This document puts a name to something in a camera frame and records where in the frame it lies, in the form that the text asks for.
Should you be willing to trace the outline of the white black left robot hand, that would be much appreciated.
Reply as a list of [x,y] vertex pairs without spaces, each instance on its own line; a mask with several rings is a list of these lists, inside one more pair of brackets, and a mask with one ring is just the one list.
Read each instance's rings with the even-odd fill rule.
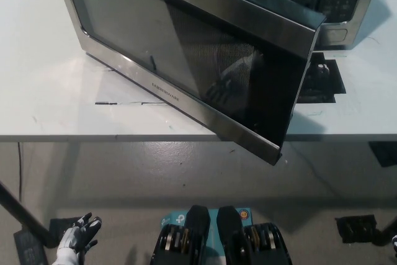
[[92,213],[79,218],[72,227],[68,228],[56,251],[53,265],[83,265],[87,252],[98,241],[94,239],[102,226],[102,219],[94,217]]

